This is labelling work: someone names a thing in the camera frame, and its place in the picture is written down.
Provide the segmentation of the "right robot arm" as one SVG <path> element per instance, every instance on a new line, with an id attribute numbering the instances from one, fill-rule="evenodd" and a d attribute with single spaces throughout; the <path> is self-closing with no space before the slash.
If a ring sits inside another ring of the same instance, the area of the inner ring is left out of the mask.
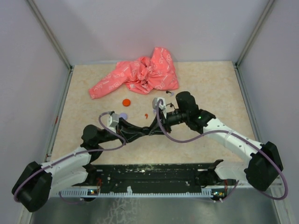
<path id="1" fill-rule="evenodd" d="M 207 136 L 241 158 L 241 162 L 218 161 L 209 172 L 209 181 L 215 185 L 226 179 L 247 181 L 255 189 L 265 192 L 281 175 L 283 165 L 277 146 L 268 141 L 263 144 L 251 140 L 227 125 L 212 113 L 202 110 L 188 91 L 176 95 L 178 109 L 166 111 L 164 98 L 154 98 L 158 126 L 163 134 L 170 133 L 170 127 L 185 123 L 200 137 Z"/>

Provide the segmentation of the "black earbud charging case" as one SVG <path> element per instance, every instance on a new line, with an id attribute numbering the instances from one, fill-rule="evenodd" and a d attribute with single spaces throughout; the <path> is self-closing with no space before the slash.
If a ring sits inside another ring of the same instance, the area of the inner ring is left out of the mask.
<path id="1" fill-rule="evenodd" d="M 145 127 L 142 128 L 142 131 L 143 131 L 143 132 L 148 132 L 148 131 L 150 131 L 150 128 L 147 127 L 147 126 L 145 126 Z"/>

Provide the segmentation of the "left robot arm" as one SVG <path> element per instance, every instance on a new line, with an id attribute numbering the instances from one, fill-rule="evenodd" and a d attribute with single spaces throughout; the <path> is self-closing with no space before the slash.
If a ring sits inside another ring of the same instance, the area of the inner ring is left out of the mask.
<path id="1" fill-rule="evenodd" d="M 118 119 L 110 127 L 87 125 L 82 134 L 82 144 L 73 152 L 50 162 L 29 163 L 12 188 L 14 200 L 29 212 L 35 212 L 47 200 L 65 188 L 76 184 L 92 185 L 97 180 L 92 162 L 105 151 L 101 143 L 119 140 L 121 147 L 150 133 L 149 127 L 138 127 Z"/>

